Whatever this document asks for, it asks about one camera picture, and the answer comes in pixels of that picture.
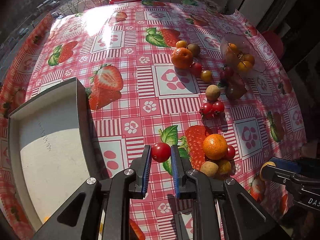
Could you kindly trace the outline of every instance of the metal screw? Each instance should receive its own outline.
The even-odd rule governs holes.
[[[133,174],[133,169],[126,169],[126,170],[124,170],[123,171],[123,173],[125,174],[125,175],[131,175],[131,174]]]
[[[227,179],[226,179],[226,183],[227,183],[228,185],[234,185],[234,184],[236,183],[236,180],[233,179],[233,178],[227,178]]]
[[[96,178],[93,178],[93,177],[87,179],[87,183],[88,183],[89,185],[95,184],[96,181],[97,181]]]
[[[192,175],[193,173],[197,172],[195,169],[190,169],[187,171],[189,175]]]

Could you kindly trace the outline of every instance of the clear plastic bowl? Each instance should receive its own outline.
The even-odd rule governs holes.
[[[254,57],[253,69],[248,72],[239,71],[237,66],[240,63],[238,56],[231,50],[229,43],[235,44],[243,54],[251,54]],[[266,70],[266,65],[263,63],[258,53],[253,48],[252,44],[245,36],[234,33],[226,33],[220,44],[221,55],[226,64],[233,68],[241,77],[253,78],[261,75]]]

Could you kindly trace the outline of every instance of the red cherry tomato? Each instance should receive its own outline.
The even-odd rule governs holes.
[[[159,163],[167,161],[171,156],[171,148],[163,142],[151,146],[151,157]]]
[[[219,73],[220,79],[227,79],[226,72],[223,70]]]
[[[191,74],[193,74],[195,76],[200,76],[200,74],[202,72],[202,65],[200,63],[193,63],[190,66],[190,72],[191,72]]]
[[[212,105],[213,115],[224,111],[224,104],[221,101],[215,101]]]
[[[236,150],[234,149],[233,146],[228,145],[228,152],[224,156],[224,159],[230,161],[236,156]]]
[[[211,103],[204,103],[199,110],[199,113],[204,118],[211,118],[212,117],[212,104]]]
[[[226,78],[229,78],[229,77],[232,77],[235,72],[231,67],[225,67],[224,73],[226,75]]]

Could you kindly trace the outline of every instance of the chair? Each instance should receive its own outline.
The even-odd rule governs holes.
[[[270,47],[275,52],[276,56],[280,59],[284,52],[284,46],[281,38],[272,31],[265,31],[261,33],[261,35],[269,43]]]

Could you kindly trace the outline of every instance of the white tray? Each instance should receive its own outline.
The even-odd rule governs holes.
[[[9,116],[8,148],[20,203],[37,231],[89,177],[100,179],[77,78],[33,97]]]

